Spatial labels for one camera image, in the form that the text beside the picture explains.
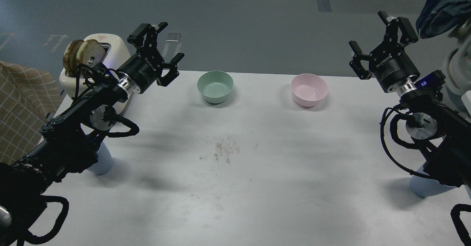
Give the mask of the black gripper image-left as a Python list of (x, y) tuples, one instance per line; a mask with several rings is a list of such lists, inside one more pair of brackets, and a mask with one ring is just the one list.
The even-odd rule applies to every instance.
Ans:
[(141, 24), (128, 36), (127, 42), (137, 50), (117, 70), (117, 85), (127, 94), (142, 94), (154, 83), (167, 87), (180, 75), (178, 63), (185, 54), (179, 52), (169, 63), (165, 63), (157, 48), (158, 34), (167, 26), (167, 22)]

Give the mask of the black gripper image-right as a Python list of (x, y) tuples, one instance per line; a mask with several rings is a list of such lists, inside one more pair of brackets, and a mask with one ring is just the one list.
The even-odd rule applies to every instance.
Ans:
[[(359, 79), (368, 80), (374, 74), (381, 89), (392, 93), (396, 83), (407, 78), (416, 81), (419, 77), (419, 70), (405, 53), (405, 47), (417, 43), (419, 37), (409, 19), (394, 18), (385, 11), (378, 11), (378, 16), (386, 26), (382, 43), (368, 55), (356, 41), (350, 40), (348, 44), (353, 55), (349, 65)], [(369, 70), (364, 68), (362, 61), (369, 62)]]

